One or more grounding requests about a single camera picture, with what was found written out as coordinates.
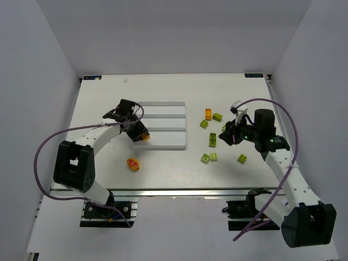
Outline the dark green lego brick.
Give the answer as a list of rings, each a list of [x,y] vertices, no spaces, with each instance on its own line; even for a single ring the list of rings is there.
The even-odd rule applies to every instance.
[[[222,121],[222,115],[219,114],[219,113],[214,113],[213,116],[212,116],[212,119],[215,120],[215,121],[221,122]]]

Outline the orange lego brick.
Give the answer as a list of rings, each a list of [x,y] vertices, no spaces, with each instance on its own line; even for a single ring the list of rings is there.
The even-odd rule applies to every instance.
[[[212,110],[210,108],[206,108],[204,112],[205,120],[211,121],[212,120]]]

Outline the yellow lego brick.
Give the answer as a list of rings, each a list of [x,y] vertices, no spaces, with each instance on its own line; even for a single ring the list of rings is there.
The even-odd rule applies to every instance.
[[[142,135],[142,140],[143,141],[147,141],[147,140],[149,140],[150,139],[150,135],[147,135],[147,134],[143,134]]]

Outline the orange rounded lego piece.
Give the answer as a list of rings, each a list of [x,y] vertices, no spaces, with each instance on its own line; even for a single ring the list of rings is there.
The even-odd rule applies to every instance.
[[[132,171],[139,171],[140,170],[140,163],[135,158],[128,158],[127,159],[127,166]]]

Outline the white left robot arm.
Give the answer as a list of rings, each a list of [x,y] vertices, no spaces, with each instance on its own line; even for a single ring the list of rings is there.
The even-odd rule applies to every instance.
[[[74,141],[63,141],[58,147],[53,180],[79,192],[85,200],[111,206],[113,194],[96,181],[95,156],[112,139],[122,133],[132,142],[146,141],[150,133],[141,118],[143,107],[121,99],[115,109],[103,115],[101,123]]]

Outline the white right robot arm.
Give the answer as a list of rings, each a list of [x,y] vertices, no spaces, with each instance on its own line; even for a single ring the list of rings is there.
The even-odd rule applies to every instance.
[[[235,120],[226,124],[219,138],[228,145],[242,141],[254,143],[255,149],[275,174],[286,196],[287,204],[273,199],[271,191],[260,188],[248,192],[244,201],[228,203],[229,218],[253,218],[262,208],[263,215],[275,223],[285,243],[291,248],[327,245],[331,241],[337,212],[311,190],[299,168],[291,162],[293,154],[286,139],[276,134],[272,110],[258,109],[254,123],[249,124],[245,109],[233,109]]]

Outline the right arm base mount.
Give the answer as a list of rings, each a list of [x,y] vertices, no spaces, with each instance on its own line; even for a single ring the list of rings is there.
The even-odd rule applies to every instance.
[[[228,230],[241,231],[249,221],[258,213],[255,208],[254,198],[262,194],[271,194],[270,190],[260,188],[250,190],[244,200],[227,201],[227,206],[222,212],[228,217]],[[271,221],[265,214],[262,214],[252,226],[258,226],[265,222],[264,226],[256,228],[257,231],[279,231],[280,228]]]

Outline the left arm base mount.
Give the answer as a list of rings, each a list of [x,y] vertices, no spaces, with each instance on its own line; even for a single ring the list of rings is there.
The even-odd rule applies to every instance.
[[[85,201],[79,226],[82,228],[131,228],[135,223],[138,202],[135,198],[109,197],[106,207]]]

